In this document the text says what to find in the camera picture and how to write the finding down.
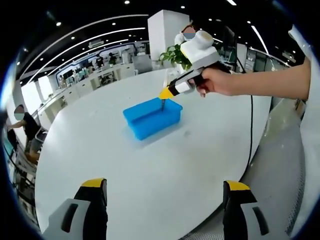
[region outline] black ceiling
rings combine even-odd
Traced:
[[[21,46],[17,60],[20,64],[17,66],[16,79],[19,79],[23,72],[41,68],[49,60],[71,46],[100,34],[115,30],[145,27],[144,30],[118,32],[103,36],[101,39],[109,42],[122,39],[129,39],[130,42],[133,42],[134,40],[140,40],[140,38],[148,40],[147,20],[160,10],[171,10],[190,15],[190,19],[199,28],[212,35],[216,34],[214,37],[217,39],[223,37],[220,27],[223,23],[237,36],[241,37],[237,39],[239,43],[248,42],[248,47],[265,51],[251,25],[247,23],[247,21],[251,21],[251,24],[258,29],[271,55],[286,61],[287,59],[282,56],[282,52],[293,53],[293,51],[296,51],[294,57],[297,64],[301,63],[303,54],[295,41],[288,35],[292,23],[271,5],[271,1],[234,0],[234,2],[237,3],[237,6],[232,6],[226,0],[130,0],[129,4],[124,4],[124,0],[117,0],[92,3],[92,5],[89,5],[88,2],[77,5],[54,5],[43,13],[42,20],[34,26],[34,31],[29,34],[29,38]],[[148,16],[122,17],[94,24],[73,33],[39,55],[54,41],[81,26],[111,17],[142,14]],[[56,22],[61,22],[61,26],[56,26]],[[62,59],[68,60],[82,53],[83,48],[88,50],[88,42],[67,51],[48,64],[47,67],[59,66],[63,63]]]

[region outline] window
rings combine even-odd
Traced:
[[[54,93],[48,76],[40,77],[38,79],[38,83],[40,85],[40,90],[41,90],[41,93],[42,93],[44,100],[46,100],[50,94]]]
[[[33,114],[40,107],[41,104],[41,100],[35,82],[32,81],[24,85],[21,88],[21,91],[28,112],[30,114]]]

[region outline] white table surface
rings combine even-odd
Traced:
[[[238,181],[250,149],[250,96],[181,94],[178,125],[136,140],[123,110],[157,97],[164,70],[117,81],[62,109],[37,167],[41,231],[83,182],[107,179],[108,240],[177,240],[223,201],[223,181]],[[254,155],[271,98],[253,98]]]

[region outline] person's arm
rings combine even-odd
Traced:
[[[21,121],[16,122],[15,124],[8,125],[8,128],[9,129],[18,129],[18,128],[21,128],[24,125],[26,125],[26,121],[25,120],[21,120]]]
[[[285,70],[230,75],[232,95],[273,96],[307,100],[311,78],[310,61]]]

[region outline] blue plastic container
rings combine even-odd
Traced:
[[[123,111],[123,115],[137,139],[144,140],[180,121],[183,109],[181,105],[167,99],[162,111],[161,103],[161,99],[154,98]]]

